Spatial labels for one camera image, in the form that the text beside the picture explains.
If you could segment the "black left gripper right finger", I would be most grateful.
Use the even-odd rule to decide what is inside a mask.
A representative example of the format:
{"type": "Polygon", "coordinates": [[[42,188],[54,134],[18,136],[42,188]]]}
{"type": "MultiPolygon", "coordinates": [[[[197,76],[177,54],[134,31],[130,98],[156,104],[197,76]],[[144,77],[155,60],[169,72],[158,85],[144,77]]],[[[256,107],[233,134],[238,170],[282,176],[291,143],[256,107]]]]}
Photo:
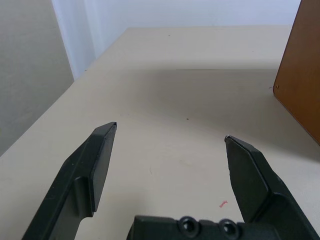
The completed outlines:
{"type": "Polygon", "coordinates": [[[224,142],[230,183],[244,222],[272,227],[280,240],[320,240],[264,155],[231,135],[224,142]]]}

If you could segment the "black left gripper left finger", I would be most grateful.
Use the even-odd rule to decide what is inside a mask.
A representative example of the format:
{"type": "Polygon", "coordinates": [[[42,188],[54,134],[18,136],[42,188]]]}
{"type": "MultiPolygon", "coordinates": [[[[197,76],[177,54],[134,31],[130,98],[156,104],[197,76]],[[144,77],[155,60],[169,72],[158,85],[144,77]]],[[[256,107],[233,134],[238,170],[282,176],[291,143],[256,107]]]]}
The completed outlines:
{"type": "Polygon", "coordinates": [[[97,127],[64,161],[22,240],[75,239],[98,210],[116,130],[116,122],[97,127]]]}

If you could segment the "brown wooden cabinet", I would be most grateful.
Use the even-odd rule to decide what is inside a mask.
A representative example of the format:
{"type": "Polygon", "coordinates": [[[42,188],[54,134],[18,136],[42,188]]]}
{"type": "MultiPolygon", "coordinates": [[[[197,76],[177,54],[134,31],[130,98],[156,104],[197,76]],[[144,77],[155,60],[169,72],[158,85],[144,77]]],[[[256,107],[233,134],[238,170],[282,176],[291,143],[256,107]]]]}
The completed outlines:
{"type": "Polygon", "coordinates": [[[320,145],[320,0],[300,0],[273,94],[320,145]]]}

